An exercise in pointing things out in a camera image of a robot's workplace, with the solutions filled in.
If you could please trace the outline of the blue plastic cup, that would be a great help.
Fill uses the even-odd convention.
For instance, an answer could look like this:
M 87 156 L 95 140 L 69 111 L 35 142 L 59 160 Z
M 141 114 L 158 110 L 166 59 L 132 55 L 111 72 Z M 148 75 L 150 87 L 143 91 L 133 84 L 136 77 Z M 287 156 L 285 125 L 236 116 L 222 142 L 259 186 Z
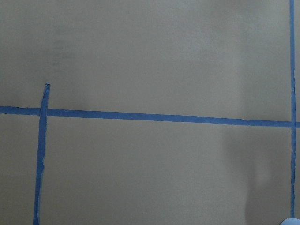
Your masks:
M 280 225 L 300 225 L 300 219 L 290 217 L 285 220 L 283 220 Z

